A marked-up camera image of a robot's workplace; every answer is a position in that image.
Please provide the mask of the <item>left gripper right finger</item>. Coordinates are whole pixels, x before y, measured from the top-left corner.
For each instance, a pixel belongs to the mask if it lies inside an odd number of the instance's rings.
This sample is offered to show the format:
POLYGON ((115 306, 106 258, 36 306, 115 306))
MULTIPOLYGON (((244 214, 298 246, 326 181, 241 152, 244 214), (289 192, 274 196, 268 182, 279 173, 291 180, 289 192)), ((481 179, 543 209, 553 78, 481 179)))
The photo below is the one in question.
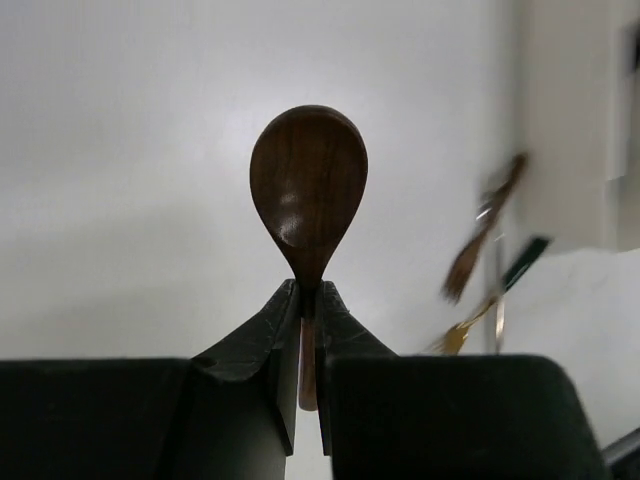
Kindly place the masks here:
POLYGON ((607 479, 565 370, 537 355, 398 356, 326 282, 323 441, 337 479, 607 479))

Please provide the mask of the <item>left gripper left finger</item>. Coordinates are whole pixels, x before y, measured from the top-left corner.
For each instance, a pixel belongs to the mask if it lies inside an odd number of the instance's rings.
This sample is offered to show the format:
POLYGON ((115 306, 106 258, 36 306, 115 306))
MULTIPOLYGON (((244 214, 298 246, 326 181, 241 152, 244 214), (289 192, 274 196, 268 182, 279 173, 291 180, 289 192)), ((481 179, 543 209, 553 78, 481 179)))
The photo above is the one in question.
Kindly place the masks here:
POLYGON ((281 479, 293 452, 299 290, 193 358, 1 365, 5 479, 281 479))

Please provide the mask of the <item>gold fork green handle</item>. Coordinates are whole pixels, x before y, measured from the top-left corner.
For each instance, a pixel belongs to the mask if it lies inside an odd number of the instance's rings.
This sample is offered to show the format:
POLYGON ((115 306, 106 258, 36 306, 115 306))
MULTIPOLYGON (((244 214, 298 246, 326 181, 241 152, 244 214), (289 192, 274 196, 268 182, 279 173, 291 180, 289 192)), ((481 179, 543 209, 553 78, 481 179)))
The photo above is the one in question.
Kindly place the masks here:
MULTIPOLYGON (((529 242, 524 246, 520 254, 502 276, 501 282, 505 292, 508 292, 519 281, 552 242, 553 240, 551 238, 544 236, 533 236, 530 238, 529 242)), ((436 339, 427 349, 427 352, 441 355, 458 355, 469 336, 471 328, 483 320, 489 309, 495 304, 495 298, 489 295, 476 307, 467 319, 454 324, 443 335, 436 339)))

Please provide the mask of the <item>dark copper spoon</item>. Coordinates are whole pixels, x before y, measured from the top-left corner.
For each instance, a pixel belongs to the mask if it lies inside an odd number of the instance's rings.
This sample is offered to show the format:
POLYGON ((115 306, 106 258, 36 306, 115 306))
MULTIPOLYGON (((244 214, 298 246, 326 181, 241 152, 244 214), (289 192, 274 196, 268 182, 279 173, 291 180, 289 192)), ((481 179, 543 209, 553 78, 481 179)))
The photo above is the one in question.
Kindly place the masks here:
POLYGON ((328 106, 302 105, 281 113, 253 147, 252 199, 300 289, 298 403, 305 411, 318 407, 316 292, 356 215, 367 175, 368 156, 359 130, 328 106))

